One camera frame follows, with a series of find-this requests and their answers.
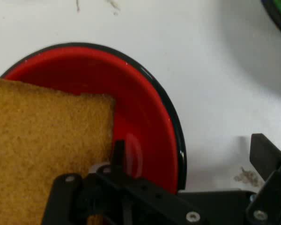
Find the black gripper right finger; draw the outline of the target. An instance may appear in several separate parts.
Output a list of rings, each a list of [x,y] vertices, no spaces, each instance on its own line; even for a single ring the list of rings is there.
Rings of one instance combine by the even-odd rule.
[[[281,225],[281,151],[263,134],[252,134],[250,162],[265,183],[246,218],[251,225]]]

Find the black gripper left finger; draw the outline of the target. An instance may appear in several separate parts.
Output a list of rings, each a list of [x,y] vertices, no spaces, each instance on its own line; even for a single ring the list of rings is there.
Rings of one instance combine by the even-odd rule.
[[[44,210],[44,225],[85,225],[100,215],[111,225],[205,225],[199,209],[144,178],[124,171],[125,142],[117,141],[111,163],[85,178],[58,176]]]

